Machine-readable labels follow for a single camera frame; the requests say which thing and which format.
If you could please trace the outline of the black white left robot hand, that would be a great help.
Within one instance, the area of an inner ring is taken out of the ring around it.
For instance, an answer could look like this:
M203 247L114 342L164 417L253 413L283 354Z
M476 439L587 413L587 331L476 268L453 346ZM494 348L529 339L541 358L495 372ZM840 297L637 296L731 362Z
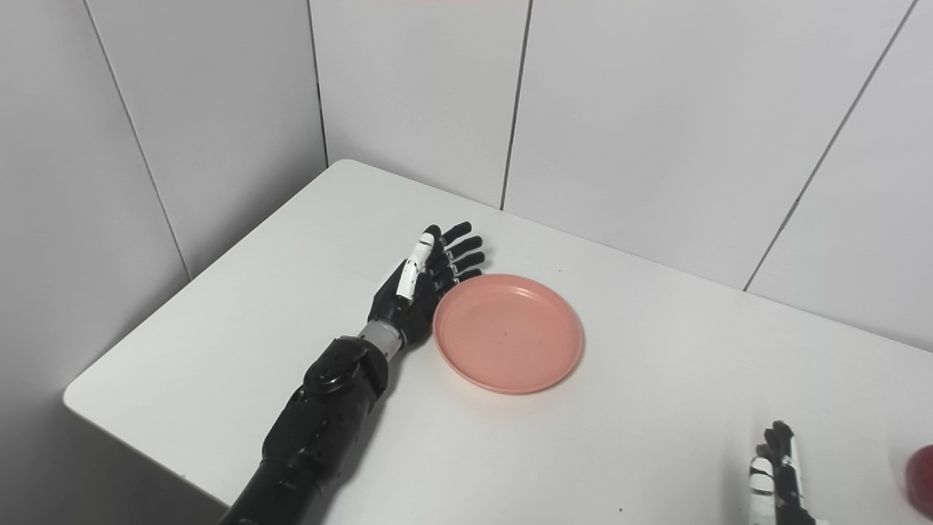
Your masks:
M386 354L429 336L440 300L460 283L481 276L483 239L471 232L471 222L461 222L446 232L436 224L428 226L377 290L364 333L386 332L388 342L377 343Z

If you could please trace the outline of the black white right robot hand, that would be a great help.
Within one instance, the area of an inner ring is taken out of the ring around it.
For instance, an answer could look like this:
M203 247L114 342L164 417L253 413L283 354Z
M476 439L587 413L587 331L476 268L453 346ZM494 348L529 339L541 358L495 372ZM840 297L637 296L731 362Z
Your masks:
M806 507L793 429L774 421L763 436L749 465L749 523L829 524Z

